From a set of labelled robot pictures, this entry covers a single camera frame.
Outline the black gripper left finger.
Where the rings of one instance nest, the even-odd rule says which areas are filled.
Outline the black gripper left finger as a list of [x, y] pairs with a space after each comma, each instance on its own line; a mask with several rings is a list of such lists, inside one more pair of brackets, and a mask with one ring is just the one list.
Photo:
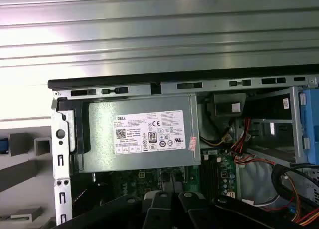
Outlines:
[[144, 200], [121, 196], [57, 226], [58, 229], [170, 229], [172, 194], [149, 192]]

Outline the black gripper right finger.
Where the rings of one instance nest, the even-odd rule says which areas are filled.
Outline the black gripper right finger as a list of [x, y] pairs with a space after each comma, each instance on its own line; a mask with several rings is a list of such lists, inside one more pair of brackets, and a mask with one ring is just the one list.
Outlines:
[[266, 212], [228, 196], [209, 202], [199, 193], [180, 193], [178, 198], [194, 229], [302, 229], [277, 214]]

